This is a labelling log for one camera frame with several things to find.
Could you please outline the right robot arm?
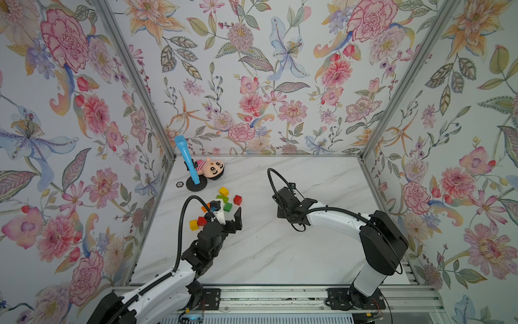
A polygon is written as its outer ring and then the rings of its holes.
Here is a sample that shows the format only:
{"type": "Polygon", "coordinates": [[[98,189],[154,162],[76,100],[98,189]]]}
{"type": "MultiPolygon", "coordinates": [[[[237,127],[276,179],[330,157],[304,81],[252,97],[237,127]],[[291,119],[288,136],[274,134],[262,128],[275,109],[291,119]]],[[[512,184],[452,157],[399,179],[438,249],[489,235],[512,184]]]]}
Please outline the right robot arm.
{"type": "Polygon", "coordinates": [[[288,188],[274,193],[272,199],[277,204],[277,217],[291,225],[327,228],[361,244],[365,263],[346,293],[353,307],[358,308],[380,292],[379,286],[397,272],[409,247],[400,229],[383,211],[363,216],[312,198],[299,200],[288,188]]]}

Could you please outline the small yellow lego brick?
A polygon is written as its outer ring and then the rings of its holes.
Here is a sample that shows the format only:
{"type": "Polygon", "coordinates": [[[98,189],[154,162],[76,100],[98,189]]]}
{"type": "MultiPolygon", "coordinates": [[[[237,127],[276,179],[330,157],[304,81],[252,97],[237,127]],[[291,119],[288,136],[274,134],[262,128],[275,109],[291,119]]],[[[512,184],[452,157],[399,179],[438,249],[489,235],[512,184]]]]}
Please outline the small yellow lego brick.
{"type": "Polygon", "coordinates": [[[189,222],[189,227],[190,227],[191,231],[199,230],[199,225],[198,225],[198,222],[196,220],[191,220],[189,222]]]}

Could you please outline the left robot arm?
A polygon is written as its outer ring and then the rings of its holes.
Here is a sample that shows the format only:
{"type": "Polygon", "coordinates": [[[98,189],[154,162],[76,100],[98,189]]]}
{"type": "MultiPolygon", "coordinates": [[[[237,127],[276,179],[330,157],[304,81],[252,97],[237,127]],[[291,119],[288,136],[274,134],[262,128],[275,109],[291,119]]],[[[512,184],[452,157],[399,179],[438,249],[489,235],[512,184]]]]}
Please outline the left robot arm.
{"type": "Polygon", "coordinates": [[[198,278],[212,267],[226,237],[242,228],[241,208],[224,225],[217,220],[205,224],[198,239],[180,256],[178,266],[121,296],[106,295],[87,322],[158,323],[176,311],[195,309],[203,292],[198,278]]]}

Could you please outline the small red lego brick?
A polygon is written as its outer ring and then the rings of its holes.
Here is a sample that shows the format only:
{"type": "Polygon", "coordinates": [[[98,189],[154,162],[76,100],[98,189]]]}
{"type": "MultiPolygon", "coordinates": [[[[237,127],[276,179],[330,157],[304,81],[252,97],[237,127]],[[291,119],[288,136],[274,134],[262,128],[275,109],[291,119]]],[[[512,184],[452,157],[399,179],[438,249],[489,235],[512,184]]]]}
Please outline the small red lego brick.
{"type": "Polygon", "coordinates": [[[208,223],[207,219],[205,217],[199,217],[197,219],[197,224],[200,227],[204,227],[208,223]]]}

